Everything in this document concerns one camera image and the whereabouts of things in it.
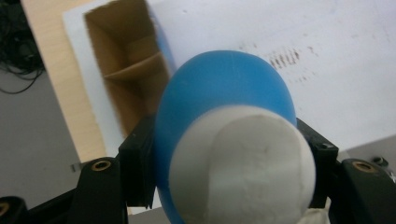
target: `black cable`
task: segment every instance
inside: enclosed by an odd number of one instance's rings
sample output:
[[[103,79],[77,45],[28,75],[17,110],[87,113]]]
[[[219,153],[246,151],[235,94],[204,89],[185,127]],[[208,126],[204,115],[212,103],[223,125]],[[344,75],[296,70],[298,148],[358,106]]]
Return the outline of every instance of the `black cable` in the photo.
[[[8,6],[0,0],[0,70],[30,83],[19,91],[5,90],[0,83],[0,92],[18,94],[30,89],[45,68],[21,5]]]
[[[35,77],[33,77],[31,79],[32,81],[30,82],[30,84],[27,87],[25,87],[22,90],[20,90],[20,91],[6,91],[6,90],[4,90],[3,88],[0,87],[0,92],[5,93],[5,94],[19,94],[21,92],[27,91],[33,86],[33,84],[35,84],[35,81],[41,76],[41,74],[43,74],[43,72],[44,72],[44,70],[36,70],[35,71]]]

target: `gray floor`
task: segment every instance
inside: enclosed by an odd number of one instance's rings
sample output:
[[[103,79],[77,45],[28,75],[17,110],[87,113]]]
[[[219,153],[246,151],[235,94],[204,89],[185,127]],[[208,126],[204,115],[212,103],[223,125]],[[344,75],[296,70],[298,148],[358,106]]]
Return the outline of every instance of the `gray floor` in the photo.
[[[0,72],[0,87],[28,82]],[[22,197],[29,208],[74,188],[78,155],[47,74],[26,92],[0,92],[0,197]]]

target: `black wire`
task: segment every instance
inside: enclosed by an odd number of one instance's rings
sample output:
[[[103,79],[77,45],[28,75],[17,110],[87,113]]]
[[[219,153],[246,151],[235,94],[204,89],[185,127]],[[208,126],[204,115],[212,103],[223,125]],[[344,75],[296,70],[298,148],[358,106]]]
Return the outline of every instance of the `black wire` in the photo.
[[[28,56],[29,58],[22,58],[19,54],[18,47],[20,45],[17,45],[14,38],[23,38],[23,40],[26,38],[33,39],[31,33],[30,35],[26,35],[26,32],[17,35],[16,32],[19,30],[28,30],[30,32],[23,11],[18,15],[16,21],[11,21],[8,14],[7,3],[0,0],[0,70],[13,74],[21,80],[30,81],[29,85],[19,91],[8,91],[0,87],[0,92],[6,94],[18,94],[29,90],[45,70],[38,52],[32,54],[32,57]],[[24,43],[24,46],[31,52],[36,52],[30,44]]]
[[[19,94],[21,92],[27,91],[33,86],[33,84],[35,84],[35,81],[43,74],[43,72],[44,72],[44,70],[36,70],[35,71],[35,77],[33,77],[31,79],[32,81],[30,82],[30,84],[27,87],[25,87],[22,90],[20,90],[20,91],[6,91],[6,90],[4,90],[3,88],[0,87],[0,92],[5,93],[5,94]]]

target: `table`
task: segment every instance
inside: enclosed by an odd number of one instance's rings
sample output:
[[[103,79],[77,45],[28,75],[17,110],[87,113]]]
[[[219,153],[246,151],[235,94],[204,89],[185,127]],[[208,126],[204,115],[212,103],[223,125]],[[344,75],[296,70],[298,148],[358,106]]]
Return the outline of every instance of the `table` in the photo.
[[[21,1],[81,161],[104,157],[106,151],[64,30],[62,13],[91,1]]]

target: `bolt hole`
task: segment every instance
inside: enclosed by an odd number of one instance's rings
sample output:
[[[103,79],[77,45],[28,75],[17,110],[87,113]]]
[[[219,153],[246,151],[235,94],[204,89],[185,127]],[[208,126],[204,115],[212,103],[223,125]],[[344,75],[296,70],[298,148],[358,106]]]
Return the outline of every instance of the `bolt hole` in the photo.
[[[9,208],[8,203],[0,203],[0,217],[8,211],[8,208]]]
[[[92,169],[94,171],[104,171],[108,167],[110,167],[111,162],[110,161],[97,161],[96,163],[93,164]]]
[[[363,171],[366,173],[375,173],[376,172],[376,169],[368,163],[361,162],[361,161],[354,161],[352,164],[355,166],[355,168],[357,168],[360,171]]]

